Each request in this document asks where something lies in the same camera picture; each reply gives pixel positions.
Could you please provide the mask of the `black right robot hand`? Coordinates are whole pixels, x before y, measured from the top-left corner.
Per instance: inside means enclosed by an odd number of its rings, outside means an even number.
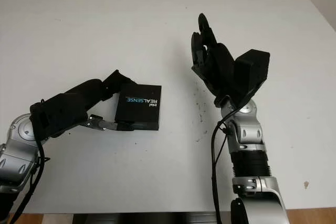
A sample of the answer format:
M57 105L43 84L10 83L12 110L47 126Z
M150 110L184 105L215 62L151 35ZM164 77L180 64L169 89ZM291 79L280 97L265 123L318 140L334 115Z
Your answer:
M225 89L232 81L234 59L226 46L216 41L206 16L198 16L199 32L191 37L192 70L203 80L211 94L229 94Z

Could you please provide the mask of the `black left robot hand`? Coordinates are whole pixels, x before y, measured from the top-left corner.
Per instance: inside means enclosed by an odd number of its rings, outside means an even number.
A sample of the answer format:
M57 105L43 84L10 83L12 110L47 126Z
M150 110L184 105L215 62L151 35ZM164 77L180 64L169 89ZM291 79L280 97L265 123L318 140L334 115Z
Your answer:
M124 85L134 84L136 82L122 75L119 70L115 70L105 80L91 79L67 91L67 93L77 93L82 96L85 103L85 110L90 110L100 101L105 101L116 93L119 93ZM130 123L108 122L103 117L91 114L88 119L81 123L82 126L96 130L113 131L133 131Z

